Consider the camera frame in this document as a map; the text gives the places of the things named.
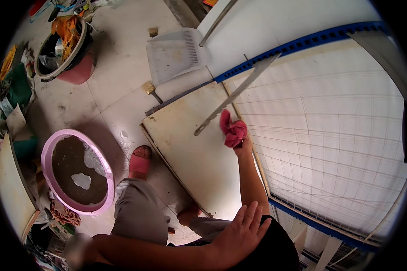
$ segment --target hand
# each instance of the hand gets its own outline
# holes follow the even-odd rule
[[[240,148],[234,148],[233,151],[235,154],[240,157],[243,155],[250,155],[252,153],[252,142],[249,138],[243,138],[243,143]]]
[[[241,207],[231,224],[206,245],[217,268],[233,267],[253,252],[264,237],[271,218],[260,226],[262,207],[257,205],[254,201],[249,208]]]

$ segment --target tile floor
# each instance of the tile floor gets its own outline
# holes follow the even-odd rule
[[[24,19],[11,45],[29,41],[36,56],[51,29],[47,22],[51,10],[49,7],[33,23],[28,17]],[[74,128],[86,133],[103,150],[119,182],[128,174],[132,151],[149,145],[138,125],[145,111],[158,104],[141,89],[142,84],[151,80],[146,56],[147,29],[157,26],[158,32],[163,33],[177,30],[180,25],[163,0],[129,0],[117,8],[100,7],[94,13],[92,25],[98,32],[92,32],[97,66],[91,78],[75,86],[57,79],[44,83],[35,77],[38,100],[26,119],[39,138],[38,153],[48,137],[60,129]],[[168,100],[211,78],[203,68],[163,83],[156,91],[161,99]],[[157,155],[147,181],[157,190],[160,207],[171,217],[170,226],[176,230],[169,235],[168,242],[180,245],[199,238],[176,219],[192,200]],[[109,234],[114,223],[114,206],[103,214],[81,219],[78,232],[91,236]]]

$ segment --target blue shelf rail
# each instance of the blue shelf rail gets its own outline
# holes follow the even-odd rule
[[[385,28],[384,22],[381,21],[352,23],[344,26],[329,28],[327,30],[322,30],[311,35],[306,35],[302,38],[293,40],[291,42],[273,48],[269,51],[266,51],[265,53],[260,54],[259,56],[256,56],[252,59],[249,59],[241,63],[240,65],[230,69],[229,71],[220,74],[219,76],[214,78],[214,80],[217,83],[220,83],[239,73],[251,69],[253,64],[255,64],[256,62],[264,60],[267,57],[274,56],[280,52],[282,53],[280,57],[284,57],[296,51],[302,51],[318,45],[335,42],[338,40],[349,39],[350,37],[347,35],[347,33],[355,33],[360,31],[383,31],[386,35],[388,35],[388,31]]]

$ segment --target plastic dustpan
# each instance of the plastic dustpan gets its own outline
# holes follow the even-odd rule
[[[181,74],[206,65],[206,49],[199,46],[202,34],[184,27],[158,35],[146,45],[152,84],[157,86]]]

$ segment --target pink rag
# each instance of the pink rag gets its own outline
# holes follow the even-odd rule
[[[220,116],[220,129],[226,135],[225,146],[235,148],[237,145],[241,148],[243,138],[247,135],[247,125],[244,121],[232,122],[230,112],[223,110]]]

